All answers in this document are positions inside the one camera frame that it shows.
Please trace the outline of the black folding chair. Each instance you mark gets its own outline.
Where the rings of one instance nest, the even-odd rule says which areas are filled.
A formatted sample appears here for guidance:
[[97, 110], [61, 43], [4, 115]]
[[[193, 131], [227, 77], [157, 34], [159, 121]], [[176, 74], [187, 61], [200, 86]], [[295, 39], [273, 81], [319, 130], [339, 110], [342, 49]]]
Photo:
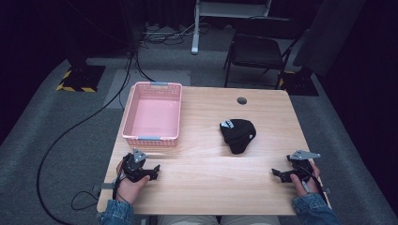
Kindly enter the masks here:
[[308, 26], [297, 19], [254, 16], [243, 19], [233, 35], [223, 65], [224, 86], [229, 83], [232, 65], [245, 68], [270, 69], [279, 74], [274, 88], [280, 85], [282, 74], [293, 50]]

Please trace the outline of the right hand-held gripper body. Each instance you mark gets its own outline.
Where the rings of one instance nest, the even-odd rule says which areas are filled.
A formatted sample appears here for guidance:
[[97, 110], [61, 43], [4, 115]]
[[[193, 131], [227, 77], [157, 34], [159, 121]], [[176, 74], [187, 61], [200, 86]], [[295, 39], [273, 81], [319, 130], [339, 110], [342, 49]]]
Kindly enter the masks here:
[[288, 155], [287, 159], [291, 162], [293, 173], [299, 178], [299, 180], [308, 182], [314, 172], [310, 159], [320, 157], [321, 155], [318, 153], [297, 150], [293, 154]]

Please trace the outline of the pink plastic basket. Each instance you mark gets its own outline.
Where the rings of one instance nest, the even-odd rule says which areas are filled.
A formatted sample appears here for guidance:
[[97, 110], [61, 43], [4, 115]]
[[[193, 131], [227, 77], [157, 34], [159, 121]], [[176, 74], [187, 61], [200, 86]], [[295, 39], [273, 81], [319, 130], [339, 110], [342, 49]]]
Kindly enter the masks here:
[[137, 82], [122, 126], [131, 146], [176, 146], [180, 128], [182, 85], [177, 82]]

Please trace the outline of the dark grey panel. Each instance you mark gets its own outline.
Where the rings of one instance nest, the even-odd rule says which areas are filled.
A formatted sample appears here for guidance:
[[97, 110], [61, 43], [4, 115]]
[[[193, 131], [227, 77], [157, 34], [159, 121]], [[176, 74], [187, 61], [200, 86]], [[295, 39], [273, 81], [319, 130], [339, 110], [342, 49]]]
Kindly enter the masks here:
[[325, 76], [351, 32], [366, 0], [324, 0], [293, 62]]

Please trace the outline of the black knit beanie hat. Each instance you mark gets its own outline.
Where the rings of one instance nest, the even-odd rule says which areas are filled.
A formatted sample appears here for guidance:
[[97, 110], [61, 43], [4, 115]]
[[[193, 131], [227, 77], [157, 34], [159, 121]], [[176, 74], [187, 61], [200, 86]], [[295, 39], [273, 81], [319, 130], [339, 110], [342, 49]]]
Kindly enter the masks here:
[[220, 131], [224, 142], [234, 155], [245, 152], [256, 136], [253, 123], [245, 119], [228, 119], [220, 123]]

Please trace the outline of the white metal stand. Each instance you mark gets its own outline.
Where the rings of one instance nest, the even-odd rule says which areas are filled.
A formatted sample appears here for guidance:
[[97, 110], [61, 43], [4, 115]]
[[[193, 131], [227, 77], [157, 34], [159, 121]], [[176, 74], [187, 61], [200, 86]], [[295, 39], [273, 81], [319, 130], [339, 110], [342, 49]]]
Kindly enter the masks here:
[[196, 0], [194, 7], [194, 30], [191, 44], [191, 53], [199, 53], [200, 19], [202, 17], [222, 18], [250, 18], [254, 16], [267, 16], [272, 0], [264, 3], [222, 3]]

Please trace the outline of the person's left hand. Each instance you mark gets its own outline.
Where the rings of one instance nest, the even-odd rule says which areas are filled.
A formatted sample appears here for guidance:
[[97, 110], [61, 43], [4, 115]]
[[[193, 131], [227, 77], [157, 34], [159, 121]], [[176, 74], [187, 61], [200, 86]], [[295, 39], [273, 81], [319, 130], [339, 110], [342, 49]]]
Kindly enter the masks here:
[[134, 205], [141, 190], [149, 182], [149, 180], [150, 177], [148, 175], [135, 183], [131, 182], [131, 180], [128, 178], [123, 179], [119, 184], [115, 199], [123, 203]]

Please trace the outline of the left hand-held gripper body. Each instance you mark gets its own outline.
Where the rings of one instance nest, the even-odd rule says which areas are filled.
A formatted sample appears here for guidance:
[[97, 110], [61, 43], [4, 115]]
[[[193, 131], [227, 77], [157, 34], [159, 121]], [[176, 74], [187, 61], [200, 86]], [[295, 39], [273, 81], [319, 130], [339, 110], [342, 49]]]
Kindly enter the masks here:
[[134, 148], [131, 153], [128, 153], [123, 157], [121, 168], [131, 182], [138, 182], [148, 175], [148, 171], [143, 169], [146, 158], [147, 154], [138, 148]]

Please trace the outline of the person's right hand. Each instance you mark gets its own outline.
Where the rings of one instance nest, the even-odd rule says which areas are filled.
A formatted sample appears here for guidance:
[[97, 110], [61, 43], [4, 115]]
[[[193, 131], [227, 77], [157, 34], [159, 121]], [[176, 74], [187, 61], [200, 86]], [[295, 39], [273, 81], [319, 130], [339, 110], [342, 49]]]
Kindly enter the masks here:
[[299, 178], [295, 174], [290, 175], [292, 183], [294, 184], [297, 195], [299, 197], [303, 197], [310, 193], [319, 192], [319, 188], [317, 187], [316, 182], [318, 181], [320, 171], [313, 162], [311, 163], [311, 165], [314, 172], [313, 176], [306, 182], [306, 185], [303, 185], [303, 183], [299, 180]]

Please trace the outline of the black yellow striped stand base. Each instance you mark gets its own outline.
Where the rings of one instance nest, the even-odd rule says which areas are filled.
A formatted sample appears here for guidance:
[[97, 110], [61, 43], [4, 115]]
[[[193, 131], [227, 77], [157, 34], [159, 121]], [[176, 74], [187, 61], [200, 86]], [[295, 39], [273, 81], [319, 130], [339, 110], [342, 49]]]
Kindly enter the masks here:
[[83, 69], [70, 67], [57, 85], [57, 91], [95, 93], [106, 66], [87, 66]]
[[289, 96], [317, 97], [318, 92], [313, 80], [295, 71], [284, 71], [278, 81], [279, 89]]

